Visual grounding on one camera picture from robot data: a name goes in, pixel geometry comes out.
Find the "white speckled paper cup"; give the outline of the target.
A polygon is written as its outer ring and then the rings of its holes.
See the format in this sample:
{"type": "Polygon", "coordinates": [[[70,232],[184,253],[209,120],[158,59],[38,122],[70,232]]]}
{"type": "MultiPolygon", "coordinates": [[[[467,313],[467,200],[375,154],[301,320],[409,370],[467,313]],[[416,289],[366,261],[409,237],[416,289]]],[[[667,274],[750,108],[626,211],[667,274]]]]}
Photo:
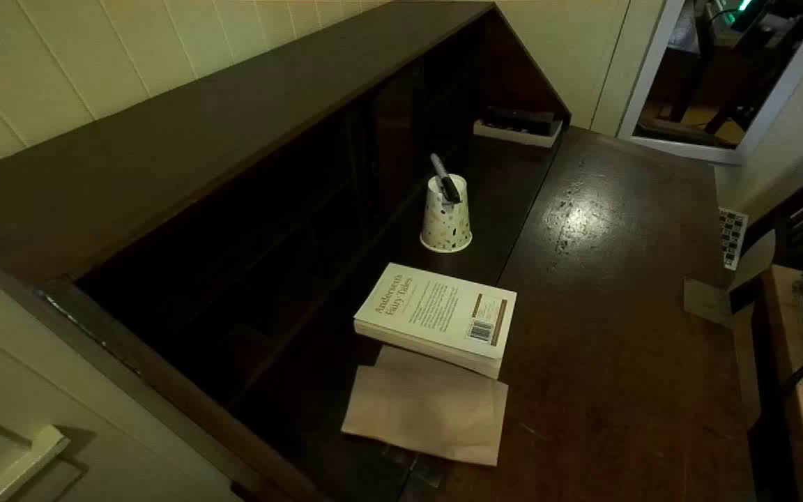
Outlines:
{"type": "Polygon", "coordinates": [[[467,214],[467,182],[462,175],[452,175],[453,189],[460,196],[458,203],[449,203],[441,193],[441,182],[427,182],[423,196],[423,222],[420,222],[420,244],[435,253],[460,253],[471,244],[471,214],[467,214]]]}

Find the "black and white marker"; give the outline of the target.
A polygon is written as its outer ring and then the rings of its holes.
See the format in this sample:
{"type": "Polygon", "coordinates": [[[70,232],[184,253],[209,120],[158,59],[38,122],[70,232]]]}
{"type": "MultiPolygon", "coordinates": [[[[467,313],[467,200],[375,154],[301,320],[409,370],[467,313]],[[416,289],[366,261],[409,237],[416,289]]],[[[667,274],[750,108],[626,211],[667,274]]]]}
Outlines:
{"type": "Polygon", "coordinates": [[[441,187],[442,187],[442,198],[445,198],[449,203],[460,203],[460,193],[458,193],[458,187],[453,187],[453,182],[452,182],[442,158],[441,158],[437,154],[428,154],[428,162],[431,162],[435,175],[437,175],[437,182],[441,182],[441,187]]]}

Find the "dark wooden secretary cabinet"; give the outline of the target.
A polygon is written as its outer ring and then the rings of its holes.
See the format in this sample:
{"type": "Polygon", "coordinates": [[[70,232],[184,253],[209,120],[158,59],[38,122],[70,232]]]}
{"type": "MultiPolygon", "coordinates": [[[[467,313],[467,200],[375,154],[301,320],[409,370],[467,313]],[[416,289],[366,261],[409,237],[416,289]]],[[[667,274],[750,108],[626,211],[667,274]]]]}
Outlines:
{"type": "Polygon", "coordinates": [[[0,158],[0,274],[234,459],[324,502],[753,502],[708,168],[577,125],[483,2],[389,2],[0,158]],[[543,147],[483,120],[558,129],[543,147]],[[494,466],[343,426],[356,307],[458,169],[462,279],[515,293],[494,466]]]}

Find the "white paperback book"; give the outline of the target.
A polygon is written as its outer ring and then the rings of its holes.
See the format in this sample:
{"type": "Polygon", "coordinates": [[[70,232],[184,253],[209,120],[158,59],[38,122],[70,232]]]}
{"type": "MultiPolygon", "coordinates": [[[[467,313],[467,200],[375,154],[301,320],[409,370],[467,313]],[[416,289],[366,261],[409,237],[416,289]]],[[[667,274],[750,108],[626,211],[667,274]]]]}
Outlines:
{"type": "Polygon", "coordinates": [[[386,261],[354,332],[497,380],[515,302],[505,288],[386,261]]]}

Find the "white tray of dark items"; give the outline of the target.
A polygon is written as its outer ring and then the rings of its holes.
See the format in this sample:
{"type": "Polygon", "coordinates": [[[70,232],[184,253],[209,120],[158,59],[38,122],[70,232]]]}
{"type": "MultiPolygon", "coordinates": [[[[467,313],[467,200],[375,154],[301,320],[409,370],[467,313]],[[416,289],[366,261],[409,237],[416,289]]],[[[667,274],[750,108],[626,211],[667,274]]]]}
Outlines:
{"type": "Polygon", "coordinates": [[[551,147],[562,120],[554,112],[483,108],[473,133],[529,147],[551,147]]]}

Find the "small tan paper note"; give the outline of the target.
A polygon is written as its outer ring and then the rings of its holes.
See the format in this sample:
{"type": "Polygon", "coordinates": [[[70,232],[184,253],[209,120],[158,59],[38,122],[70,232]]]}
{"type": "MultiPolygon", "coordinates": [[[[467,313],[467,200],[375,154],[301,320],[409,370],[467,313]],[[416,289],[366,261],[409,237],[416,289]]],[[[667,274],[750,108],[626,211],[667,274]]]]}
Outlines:
{"type": "Polygon", "coordinates": [[[699,320],[727,327],[729,323],[729,297],[725,289],[689,279],[683,283],[683,310],[699,320]]]}

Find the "white perforated metal bracket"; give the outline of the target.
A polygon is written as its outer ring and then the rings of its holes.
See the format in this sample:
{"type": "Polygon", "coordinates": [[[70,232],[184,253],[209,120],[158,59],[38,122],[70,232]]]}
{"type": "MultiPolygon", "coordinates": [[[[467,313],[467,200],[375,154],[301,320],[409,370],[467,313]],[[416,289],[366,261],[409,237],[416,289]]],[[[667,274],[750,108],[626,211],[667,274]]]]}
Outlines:
{"type": "Polygon", "coordinates": [[[727,270],[738,268],[742,244],[746,235],[746,214],[735,208],[720,211],[720,237],[722,237],[722,265],[727,270]]]}

